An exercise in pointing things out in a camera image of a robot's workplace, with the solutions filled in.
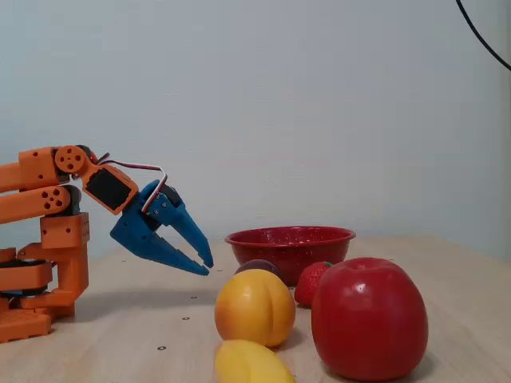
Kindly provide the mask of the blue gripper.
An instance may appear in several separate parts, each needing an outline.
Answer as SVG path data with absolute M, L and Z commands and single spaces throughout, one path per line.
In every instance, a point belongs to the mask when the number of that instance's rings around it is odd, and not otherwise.
M 214 262 L 208 240 L 189 215 L 175 188 L 164 184 L 153 200 L 155 206 L 149 207 L 148 212 L 142 211 L 157 185 L 158 181 L 154 180 L 134 196 L 123 209 L 110 236 L 140 258 L 191 274 L 209 275 Z M 161 226 L 168 225 L 196 250 L 202 264 L 190 259 L 157 234 Z

